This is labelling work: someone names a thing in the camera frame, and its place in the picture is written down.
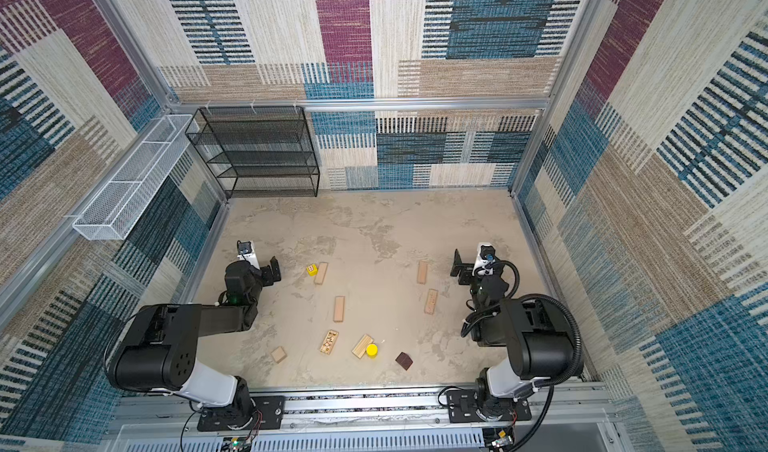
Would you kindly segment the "engraved wood block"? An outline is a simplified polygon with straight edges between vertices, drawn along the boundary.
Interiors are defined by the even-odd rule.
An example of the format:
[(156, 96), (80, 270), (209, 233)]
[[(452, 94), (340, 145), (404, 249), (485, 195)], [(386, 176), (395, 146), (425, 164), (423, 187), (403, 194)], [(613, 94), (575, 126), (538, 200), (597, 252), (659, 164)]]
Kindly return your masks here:
[(425, 314), (433, 315), (435, 313), (437, 300), (438, 300), (438, 291), (435, 289), (430, 289), (427, 293), (427, 297), (425, 301), (425, 307), (424, 307)]

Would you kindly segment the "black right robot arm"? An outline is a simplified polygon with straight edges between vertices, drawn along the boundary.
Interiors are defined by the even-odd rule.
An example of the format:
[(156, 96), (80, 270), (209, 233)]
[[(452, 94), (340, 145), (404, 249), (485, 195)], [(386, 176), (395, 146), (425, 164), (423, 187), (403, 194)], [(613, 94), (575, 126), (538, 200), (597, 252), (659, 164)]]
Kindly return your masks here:
[(548, 295), (519, 295), (519, 270), (499, 259), (490, 244), (478, 246), (472, 263), (455, 251), (450, 275), (470, 293), (460, 336), (480, 347), (503, 348), (506, 358), (482, 369), (473, 388), (444, 393), (449, 420), (529, 420), (528, 400), (534, 394), (583, 371), (584, 345), (575, 317)]

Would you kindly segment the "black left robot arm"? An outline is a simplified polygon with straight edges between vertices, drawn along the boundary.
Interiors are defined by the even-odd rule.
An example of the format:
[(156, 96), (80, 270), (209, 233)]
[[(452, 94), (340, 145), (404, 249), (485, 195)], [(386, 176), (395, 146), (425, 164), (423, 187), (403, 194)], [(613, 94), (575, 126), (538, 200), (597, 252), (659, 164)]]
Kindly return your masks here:
[(107, 363), (116, 388), (166, 393), (196, 403), (200, 432), (277, 430), (285, 398), (255, 398), (247, 381), (221, 373), (197, 358), (201, 337), (248, 331), (264, 288), (281, 280), (278, 260), (257, 267), (248, 260), (225, 269), (225, 291), (216, 305), (157, 304), (142, 307)]

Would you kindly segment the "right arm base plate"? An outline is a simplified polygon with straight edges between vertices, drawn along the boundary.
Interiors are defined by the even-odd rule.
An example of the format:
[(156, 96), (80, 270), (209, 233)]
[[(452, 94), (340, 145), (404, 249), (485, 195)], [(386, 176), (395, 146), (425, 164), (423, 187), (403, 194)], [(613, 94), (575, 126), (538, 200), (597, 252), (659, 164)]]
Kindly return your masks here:
[(438, 403), (448, 411), (451, 423), (530, 421), (528, 405), (512, 399), (481, 396), (472, 389), (447, 388), (438, 393)]

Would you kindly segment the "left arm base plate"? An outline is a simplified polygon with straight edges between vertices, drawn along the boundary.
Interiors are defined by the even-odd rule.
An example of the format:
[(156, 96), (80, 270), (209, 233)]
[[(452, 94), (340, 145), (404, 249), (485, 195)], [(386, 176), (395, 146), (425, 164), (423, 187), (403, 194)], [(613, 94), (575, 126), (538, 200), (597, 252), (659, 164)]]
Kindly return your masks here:
[(205, 407), (201, 411), (198, 432), (277, 430), (283, 420), (285, 396), (257, 396), (244, 405)]

